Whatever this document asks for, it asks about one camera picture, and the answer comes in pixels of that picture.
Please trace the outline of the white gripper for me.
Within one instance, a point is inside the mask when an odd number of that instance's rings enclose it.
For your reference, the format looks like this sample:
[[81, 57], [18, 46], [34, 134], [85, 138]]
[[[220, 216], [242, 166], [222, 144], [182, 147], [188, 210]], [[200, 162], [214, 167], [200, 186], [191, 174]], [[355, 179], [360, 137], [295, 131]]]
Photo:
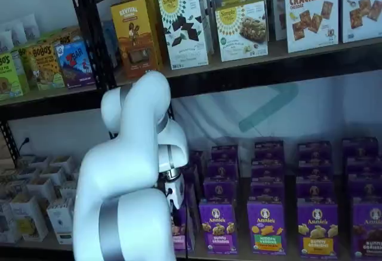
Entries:
[[171, 210], [172, 224], [179, 225], [178, 209], [184, 201], [184, 178], [182, 174], [173, 179], [165, 179], [165, 195]]

